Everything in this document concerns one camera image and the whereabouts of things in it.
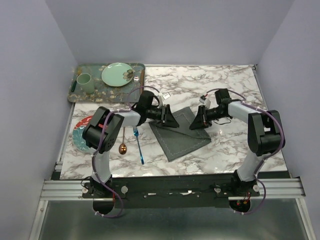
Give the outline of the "dark grey cloth napkin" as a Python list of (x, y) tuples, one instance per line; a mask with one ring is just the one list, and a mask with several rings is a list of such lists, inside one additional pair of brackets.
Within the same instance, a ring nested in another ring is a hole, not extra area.
[(159, 125), (156, 121), (149, 123), (167, 160), (172, 162), (211, 143), (210, 135), (204, 129), (190, 130), (195, 114), (190, 107), (184, 107), (173, 113), (179, 128)]

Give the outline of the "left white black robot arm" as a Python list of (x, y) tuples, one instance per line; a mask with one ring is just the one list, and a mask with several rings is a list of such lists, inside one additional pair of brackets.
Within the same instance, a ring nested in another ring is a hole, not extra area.
[(160, 98), (153, 92), (144, 90), (138, 102), (129, 110), (111, 111), (108, 108), (99, 107), (85, 127), (82, 138), (89, 148), (94, 149), (91, 160), (91, 177), (96, 181), (93, 191), (99, 197), (104, 198), (110, 192), (115, 193), (108, 183), (112, 176), (110, 150), (114, 146), (121, 128), (138, 127), (146, 120), (155, 120), (163, 127), (180, 127), (171, 112), (170, 105), (153, 105), (153, 100), (160, 102)]

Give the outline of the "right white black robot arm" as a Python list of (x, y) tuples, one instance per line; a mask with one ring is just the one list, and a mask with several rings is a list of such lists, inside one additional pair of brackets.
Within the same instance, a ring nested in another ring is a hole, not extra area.
[(198, 107), (197, 115), (190, 124), (190, 130), (206, 129), (212, 121), (222, 118), (236, 118), (247, 124), (249, 152), (243, 164), (234, 171), (230, 191), (241, 196), (256, 184), (258, 173), (266, 160), (276, 155), (285, 146), (285, 135), (280, 114), (276, 110), (266, 111), (245, 103), (245, 98), (232, 99), (226, 88), (215, 88), (217, 107)]

